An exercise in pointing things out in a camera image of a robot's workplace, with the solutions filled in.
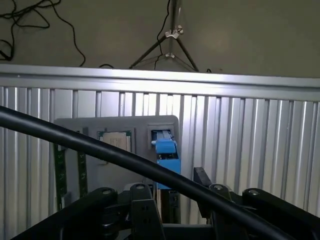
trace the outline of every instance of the screw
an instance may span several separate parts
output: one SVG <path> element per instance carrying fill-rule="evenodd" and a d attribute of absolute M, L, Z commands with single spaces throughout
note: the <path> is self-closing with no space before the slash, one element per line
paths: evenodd
<path fill-rule="evenodd" d="M 136 188 L 136 189 L 144 189 L 144 188 L 145 188 L 145 185 L 143 185 L 143 184 L 137 184 L 137 185 L 135 186 L 135 188 Z"/>
<path fill-rule="evenodd" d="M 257 192 L 256 190 L 250 190 L 249 193 L 252 194 L 253 196 L 259 195 L 259 192 Z"/>
<path fill-rule="evenodd" d="M 217 189 L 217 190 L 223 189 L 223 187 L 221 185 L 215 185 L 214 188 Z"/>
<path fill-rule="evenodd" d="M 110 194 L 112 191 L 110 190 L 110 189 L 107 189 L 107 190 L 104 190 L 103 192 L 102 192 L 102 194 L 105 194 L 105 195 L 107 195 L 107 194 Z"/>

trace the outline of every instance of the wall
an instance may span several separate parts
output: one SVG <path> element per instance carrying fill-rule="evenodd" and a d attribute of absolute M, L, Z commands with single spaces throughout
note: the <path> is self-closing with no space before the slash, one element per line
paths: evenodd
<path fill-rule="evenodd" d="M 18 0 L 28 6 L 36 0 Z M 1 12 L 12 8 L 1 1 Z M 128 68 L 155 41 L 166 15 L 167 1 L 62 0 L 59 14 L 76 30 L 79 48 L 87 57 L 85 67 L 109 63 Z M 314 0 L 182 0 L 181 37 L 202 72 L 318 77 L 320 69 L 320 2 Z M 52 9 L 41 11 L 51 23 L 47 30 L 23 29 L 17 33 L 12 63 L 46 66 L 78 66 L 71 28 Z M 28 16 L 26 23 L 39 18 Z M 10 39 L 10 24 L 0 21 L 1 38 Z M 183 58 L 175 45 L 174 53 Z M 159 54 L 157 49 L 151 57 Z M 182 70 L 161 61 L 160 70 Z M 143 69 L 152 69 L 153 64 Z"/>

